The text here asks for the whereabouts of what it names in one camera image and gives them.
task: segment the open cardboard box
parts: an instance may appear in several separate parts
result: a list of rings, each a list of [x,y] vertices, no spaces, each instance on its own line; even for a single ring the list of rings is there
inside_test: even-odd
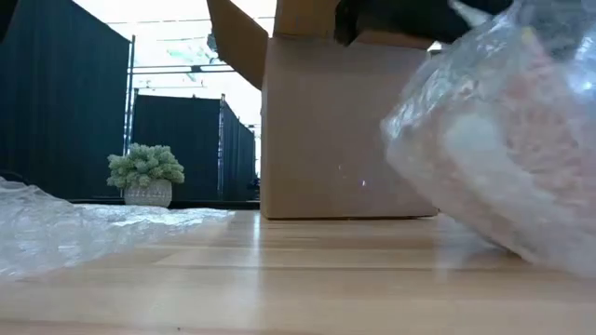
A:
[[[385,160],[380,122],[430,42],[332,41],[338,0],[278,0],[274,37],[207,0],[220,58],[263,92],[261,208],[269,219],[403,218],[437,210]]]

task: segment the plastic bag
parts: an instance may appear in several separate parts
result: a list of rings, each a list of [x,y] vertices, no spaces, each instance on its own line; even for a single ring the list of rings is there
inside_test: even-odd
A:
[[[233,217],[214,209],[73,205],[2,178],[0,214],[0,281],[74,266]]]
[[[384,121],[391,165],[528,261],[596,275],[593,0],[528,0],[427,62]]]

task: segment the plastic wrap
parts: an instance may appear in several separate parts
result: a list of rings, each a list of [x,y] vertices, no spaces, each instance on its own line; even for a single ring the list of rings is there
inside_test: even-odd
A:
[[[391,165],[528,261],[596,275],[593,0],[528,0],[427,62],[384,122]]]
[[[0,178],[0,281],[74,266],[232,217],[214,209],[73,205]]]

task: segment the light wood surface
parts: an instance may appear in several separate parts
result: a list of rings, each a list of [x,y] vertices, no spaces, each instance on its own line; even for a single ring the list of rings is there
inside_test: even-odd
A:
[[[596,283],[447,221],[276,221],[193,234],[0,286],[0,334],[596,333]]]

